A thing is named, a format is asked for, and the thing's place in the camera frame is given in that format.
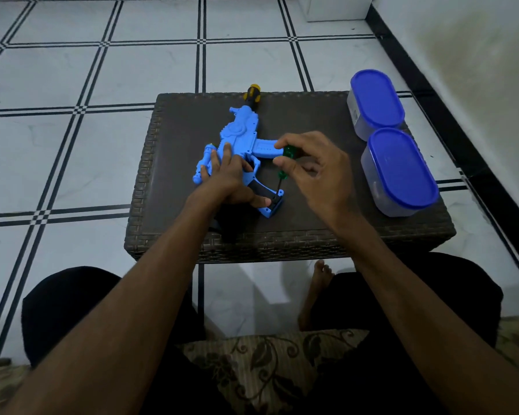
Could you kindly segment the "person's left hand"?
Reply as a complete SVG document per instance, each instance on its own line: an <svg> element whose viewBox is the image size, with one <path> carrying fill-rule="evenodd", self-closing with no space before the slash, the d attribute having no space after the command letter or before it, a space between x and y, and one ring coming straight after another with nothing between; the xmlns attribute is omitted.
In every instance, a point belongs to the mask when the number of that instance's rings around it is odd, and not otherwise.
<svg viewBox="0 0 519 415"><path fill-rule="evenodd" d="M212 214L223 203L247 203L247 191L252 189L244 185L243 173L253 171L249 163L240 155L232 153L230 165L227 169L222 169L222 159L218 158L216 150L211 152L210 158L211 177L188 197L185 208L202 209Z"/></svg>

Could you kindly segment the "person's right hand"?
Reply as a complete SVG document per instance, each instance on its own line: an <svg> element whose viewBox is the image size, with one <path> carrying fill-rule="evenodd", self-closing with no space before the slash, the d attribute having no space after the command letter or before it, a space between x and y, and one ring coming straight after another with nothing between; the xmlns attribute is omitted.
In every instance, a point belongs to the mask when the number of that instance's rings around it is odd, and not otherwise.
<svg viewBox="0 0 519 415"><path fill-rule="evenodd" d="M298 148L298 157L310 157L300 163L305 178L295 181L311 210L335 236L347 236L361 219L355 200L349 156L319 131L286 133L275 143Z"/></svg>

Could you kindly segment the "green handled screwdriver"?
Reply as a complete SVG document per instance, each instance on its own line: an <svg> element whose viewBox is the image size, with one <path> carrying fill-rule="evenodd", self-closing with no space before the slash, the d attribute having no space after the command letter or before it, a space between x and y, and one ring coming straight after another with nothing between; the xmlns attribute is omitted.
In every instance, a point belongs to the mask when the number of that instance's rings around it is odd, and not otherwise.
<svg viewBox="0 0 519 415"><path fill-rule="evenodd" d="M291 159L297 160L298 148L296 146L286 145L282 148L282 154L279 156L286 156ZM296 181L297 179L292 179L291 177L286 175L284 172L282 172L279 169L279 167L277 167L277 168L278 168L278 170L277 170L277 186L276 186L276 192L275 192L274 199L276 199L276 201L280 201L280 198L284 195L284 194L282 194L282 185L283 185L284 181L286 181L288 179Z"/></svg>

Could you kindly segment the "blue plastic toy gun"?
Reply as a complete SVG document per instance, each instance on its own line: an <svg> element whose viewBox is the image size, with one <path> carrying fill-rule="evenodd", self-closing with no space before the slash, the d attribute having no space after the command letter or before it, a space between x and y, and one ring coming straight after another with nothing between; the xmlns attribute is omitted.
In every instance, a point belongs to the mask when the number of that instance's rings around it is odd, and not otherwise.
<svg viewBox="0 0 519 415"><path fill-rule="evenodd" d="M240 155L252 166L251 172L243 173L243 184L251 188L256 195L271 199L269 207L258 208L259 213L266 218L270 218L282 203L284 191L280 188L272 190L264 186L258 181L256 173L261 166L261 159L274 159L285 155L285 151L274 147L275 140L258 139L259 118L251 107L248 105L243 105L240 108L231 107L229 111L234 114L234 120L229 122L220 132L220 145L218 147L213 144L206 145L203 157L197 163L193 182L195 185L201 184L202 167L206 167L208 174L211 175L211 152L215 150L219 160L222 160L223 147L228 143L231 145L233 155Z"/></svg>

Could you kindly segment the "person's right forearm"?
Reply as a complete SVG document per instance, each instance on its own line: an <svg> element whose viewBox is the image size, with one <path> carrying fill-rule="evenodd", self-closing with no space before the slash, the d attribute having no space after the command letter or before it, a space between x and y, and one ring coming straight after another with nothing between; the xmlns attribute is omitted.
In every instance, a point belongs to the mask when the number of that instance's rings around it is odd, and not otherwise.
<svg viewBox="0 0 519 415"><path fill-rule="evenodd" d="M325 220L430 389L451 414L519 415L519 370L405 266L363 217Z"/></svg>

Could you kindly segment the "person's left forearm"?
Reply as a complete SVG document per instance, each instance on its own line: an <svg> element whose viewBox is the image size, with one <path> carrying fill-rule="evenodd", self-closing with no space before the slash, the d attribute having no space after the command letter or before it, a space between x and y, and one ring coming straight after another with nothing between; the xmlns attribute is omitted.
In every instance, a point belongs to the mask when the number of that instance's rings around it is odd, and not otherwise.
<svg viewBox="0 0 519 415"><path fill-rule="evenodd" d="M2 415L134 415L224 197L197 190L173 225L27 377Z"/></svg>

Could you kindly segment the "dark wicker table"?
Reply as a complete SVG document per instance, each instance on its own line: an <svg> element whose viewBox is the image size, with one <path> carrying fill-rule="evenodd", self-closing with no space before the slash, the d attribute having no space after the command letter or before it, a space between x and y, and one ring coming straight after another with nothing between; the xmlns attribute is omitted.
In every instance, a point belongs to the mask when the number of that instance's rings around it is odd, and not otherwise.
<svg viewBox="0 0 519 415"><path fill-rule="evenodd" d="M389 218L376 207L360 163L366 144L353 131L347 92L263 92L257 108L258 137L276 140L284 133L318 130L351 159L360 210L394 252L432 251L456 235L439 196L428 209ZM134 185L124 248L139 259L174 222L195 188L192 177L207 144L242 104L240 93L159 94ZM242 263L339 258L346 252L305 203L293 181L282 188L284 200L271 218L249 206L222 212L226 235L209 232L199 263Z"/></svg>

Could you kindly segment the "yellow and black screwdriver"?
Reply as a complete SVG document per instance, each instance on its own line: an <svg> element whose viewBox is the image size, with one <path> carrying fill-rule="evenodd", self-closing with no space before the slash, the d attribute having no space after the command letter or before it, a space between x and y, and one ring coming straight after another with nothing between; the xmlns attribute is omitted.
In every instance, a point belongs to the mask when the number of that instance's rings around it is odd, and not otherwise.
<svg viewBox="0 0 519 415"><path fill-rule="evenodd" d="M243 95L244 105L248 106L252 111L256 111L261 99L261 88L257 84L250 85L249 89Z"/></svg>

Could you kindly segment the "person's bare foot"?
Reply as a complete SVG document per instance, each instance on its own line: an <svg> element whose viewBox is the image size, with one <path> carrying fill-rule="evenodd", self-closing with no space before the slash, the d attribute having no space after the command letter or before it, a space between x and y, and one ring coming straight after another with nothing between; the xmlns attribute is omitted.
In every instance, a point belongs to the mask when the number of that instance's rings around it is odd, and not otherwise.
<svg viewBox="0 0 519 415"><path fill-rule="evenodd" d="M334 272L325 264L325 261L319 259L314 265L314 272L311 278L305 299L303 300L302 308L298 315L298 328L300 331L311 331L311 311L317 301L319 295L328 287L334 277Z"/></svg>

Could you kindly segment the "clear container with blue lid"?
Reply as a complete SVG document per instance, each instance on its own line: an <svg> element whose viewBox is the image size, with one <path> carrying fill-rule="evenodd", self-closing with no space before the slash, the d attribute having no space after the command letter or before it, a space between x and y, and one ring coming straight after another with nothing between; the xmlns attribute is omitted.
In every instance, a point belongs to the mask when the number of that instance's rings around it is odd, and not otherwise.
<svg viewBox="0 0 519 415"><path fill-rule="evenodd" d="M361 166L376 207L388 217L409 217L439 198L437 183L413 138L394 128L373 132Z"/></svg>
<svg viewBox="0 0 519 415"><path fill-rule="evenodd" d="M399 129L405 111L390 78L376 69L363 69L352 76L347 106L356 135L368 141L379 129Z"/></svg>

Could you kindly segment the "white furniture base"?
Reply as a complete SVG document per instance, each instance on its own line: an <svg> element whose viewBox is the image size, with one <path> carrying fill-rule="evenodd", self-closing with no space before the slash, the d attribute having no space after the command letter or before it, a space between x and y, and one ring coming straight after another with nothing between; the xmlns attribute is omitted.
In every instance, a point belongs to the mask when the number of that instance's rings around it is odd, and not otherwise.
<svg viewBox="0 0 519 415"><path fill-rule="evenodd" d="M373 0L298 0L307 22L364 20Z"/></svg>

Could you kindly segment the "floral patterned sofa seat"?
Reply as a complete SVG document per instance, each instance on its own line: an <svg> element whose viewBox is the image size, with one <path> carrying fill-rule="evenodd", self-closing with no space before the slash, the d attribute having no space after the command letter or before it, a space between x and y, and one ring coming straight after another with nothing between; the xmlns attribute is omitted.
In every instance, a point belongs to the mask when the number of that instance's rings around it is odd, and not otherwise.
<svg viewBox="0 0 519 415"><path fill-rule="evenodd" d="M189 342L178 348L213 380L238 415L286 415L368 335L363 329L327 329ZM519 369L519 316L499 322L497 351ZM29 369L8 359L0 363L0 410Z"/></svg>

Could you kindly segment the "person's black shorts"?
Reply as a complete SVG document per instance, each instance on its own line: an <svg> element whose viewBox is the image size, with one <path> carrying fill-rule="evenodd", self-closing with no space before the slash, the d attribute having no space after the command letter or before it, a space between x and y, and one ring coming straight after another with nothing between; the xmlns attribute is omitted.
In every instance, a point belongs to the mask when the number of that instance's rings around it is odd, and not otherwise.
<svg viewBox="0 0 519 415"><path fill-rule="evenodd" d="M402 262L418 275L472 330L496 346L503 300L502 289L477 264L445 253L402 254ZM48 355L120 281L96 267L73 267L52 274L24 298L21 311L25 353L32 368ZM344 410L375 415L448 415L415 368L390 322L360 272L329 276L313 301L311 329L357 328L368 331L359 346L322 367L309 392L287 377L282 386L281 415L344 415ZM226 357L216 375L207 361L191 362L176 346L204 340L191 299L180 305L164 356L141 409L159 415L173 409L197 415L234 414L218 385L236 376Z"/></svg>

